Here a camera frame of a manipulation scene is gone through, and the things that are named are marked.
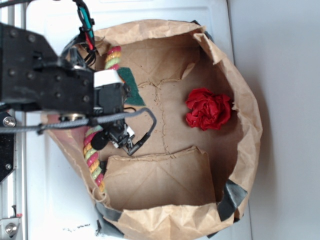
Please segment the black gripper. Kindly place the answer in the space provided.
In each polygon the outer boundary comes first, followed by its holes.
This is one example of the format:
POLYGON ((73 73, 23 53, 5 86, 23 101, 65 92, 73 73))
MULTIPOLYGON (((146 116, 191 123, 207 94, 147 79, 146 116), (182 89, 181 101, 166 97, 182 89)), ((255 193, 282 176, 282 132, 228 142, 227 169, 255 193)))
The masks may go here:
POLYGON ((94 71, 77 48, 58 56, 40 34, 0 26, 0 110, 84 117, 121 113, 130 88, 114 69, 94 71))

